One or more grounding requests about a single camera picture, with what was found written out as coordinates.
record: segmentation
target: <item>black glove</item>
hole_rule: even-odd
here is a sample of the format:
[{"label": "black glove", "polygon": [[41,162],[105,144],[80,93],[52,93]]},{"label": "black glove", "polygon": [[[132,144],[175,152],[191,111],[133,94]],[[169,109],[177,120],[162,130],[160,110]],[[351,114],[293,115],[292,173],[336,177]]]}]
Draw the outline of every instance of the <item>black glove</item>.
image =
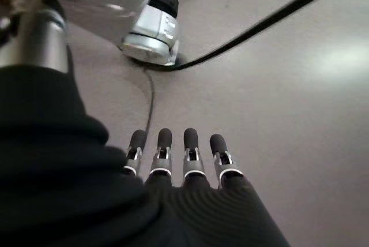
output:
[{"label": "black glove", "polygon": [[[196,130],[189,128],[184,133],[182,186],[172,186],[172,134],[162,129],[145,183],[149,193],[173,210],[204,246],[288,246],[253,186],[237,168],[223,137],[214,134],[210,138],[219,180],[218,189],[213,189],[205,175]],[[137,130],[123,175],[137,175],[145,142],[146,133]]]}]

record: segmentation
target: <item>black cable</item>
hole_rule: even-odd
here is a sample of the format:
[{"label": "black cable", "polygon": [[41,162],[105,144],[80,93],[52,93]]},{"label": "black cable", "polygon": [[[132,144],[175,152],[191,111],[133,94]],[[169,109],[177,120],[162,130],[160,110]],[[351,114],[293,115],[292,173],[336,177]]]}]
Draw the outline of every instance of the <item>black cable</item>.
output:
[{"label": "black cable", "polygon": [[155,86],[154,86],[154,81],[152,80],[152,77],[151,77],[148,69],[144,69],[144,73],[145,73],[145,75],[147,76],[147,78],[149,80],[149,86],[150,86],[150,91],[151,91],[149,116],[148,116],[148,120],[147,120],[146,128],[145,128],[146,134],[149,134],[149,130],[150,130],[150,126],[151,126],[152,112],[154,110]]},{"label": "black cable", "polygon": [[308,5],[309,3],[313,2],[314,0],[293,0],[287,5],[283,6],[276,12],[270,14],[269,16],[265,17],[260,22],[256,23],[251,28],[247,29],[240,35],[233,38],[231,41],[223,44],[219,48],[216,48],[215,50],[203,55],[202,57],[199,57],[191,62],[185,62],[181,63],[180,59],[178,62],[173,66],[163,66],[163,65],[155,65],[152,63],[147,62],[138,62],[136,63],[145,66],[146,68],[156,70],[156,71],[178,71],[185,68],[189,68],[198,64],[201,64],[203,62],[206,62],[214,57],[217,57],[218,55],[221,55],[222,53],[230,50],[231,48],[245,42],[246,40],[250,39],[251,37],[257,35],[258,33],[264,31],[265,29],[271,27],[275,23],[285,19],[287,16],[291,15],[292,13],[296,12],[297,10],[303,8],[304,6]]}]

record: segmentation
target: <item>silver metal joint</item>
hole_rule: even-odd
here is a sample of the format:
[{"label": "silver metal joint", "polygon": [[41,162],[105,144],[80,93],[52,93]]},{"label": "silver metal joint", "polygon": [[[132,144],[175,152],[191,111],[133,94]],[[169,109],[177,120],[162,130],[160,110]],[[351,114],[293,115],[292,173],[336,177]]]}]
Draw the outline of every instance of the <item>silver metal joint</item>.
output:
[{"label": "silver metal joint", "polygon": [[157,147],[154,158],[151,164],[150,174],[155,171],[165,171],[170,176],[172,175],[172,156],[171,149],[169,147],[166,148],[165,158],[161,158],[161,147]]},{"label": "silver metal joint", "polygon": [[123,168],[131,170],[137,176],[140,170],[141,159],[142,149],[138,147],[134,156],[132,156],[132,147],[129,147],[127,151],[127,165],[123,166]]},{"label": "silver metal joint", "polygon": [[219,152],[214,154],[214,167],[219,182],[219,188],[222,188],[222,177],[225,173],[236,172],[243,175],[228,151],[222,152],[222,154]]},{"label": "silver metal joint", "polygon": [[17,36],[0,48],[0,68],[17,65],[68,72],[66,23],[58,12],[42,7],[21,16]]},{"label": "silver metal joint", "polygon": [[187,148],[184,152],[184,156],[185,157],[183,158],[183,181],[190,173],[200,173],[206,176],[204,164],[202,162],[198,148],[195,148],[195,151],[192,151],[192,154],[190,149]]}]

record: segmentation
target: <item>gray floor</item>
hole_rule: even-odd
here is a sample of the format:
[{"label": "gray floor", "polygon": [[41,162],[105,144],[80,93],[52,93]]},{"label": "gray floor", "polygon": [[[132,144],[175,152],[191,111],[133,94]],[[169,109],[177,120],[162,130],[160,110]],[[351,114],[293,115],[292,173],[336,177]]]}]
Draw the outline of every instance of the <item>gray floor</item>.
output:
[{"label": "gray floor", "polygon": [[[182,52],[206,53],[287,1],[180,0]],[[141,175],[168,127],[180,185],[183,131],[194,127],[215,187],[208,142],[221,133],[292,246],[367,246],[368,3],[318,0],[203,65],[151,72],[156,107]],[[70,42],[89,113],[126,148],[146,123],[145,75],[79,27]]]}]

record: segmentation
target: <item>black fabric sleeve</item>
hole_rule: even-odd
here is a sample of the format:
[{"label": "black fabric sleeve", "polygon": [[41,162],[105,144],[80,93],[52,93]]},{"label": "black fabric sleeve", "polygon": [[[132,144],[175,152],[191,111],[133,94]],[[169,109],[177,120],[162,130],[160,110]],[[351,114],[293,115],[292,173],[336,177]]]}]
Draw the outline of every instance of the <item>black fabric sleeve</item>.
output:
[{"label": "black fabric sleeve", "polygon": [[73,77],[47,68],[0,69],[2,246],[190,246],[195,238],[122,177],[124,153],[86,115]]},{"label": "black fabric sleeve", "polygon": [[288,246],[248,182],[122,175],[125,155],[86,115],[69,59],[68,74],[0,68],[2,246]]}]

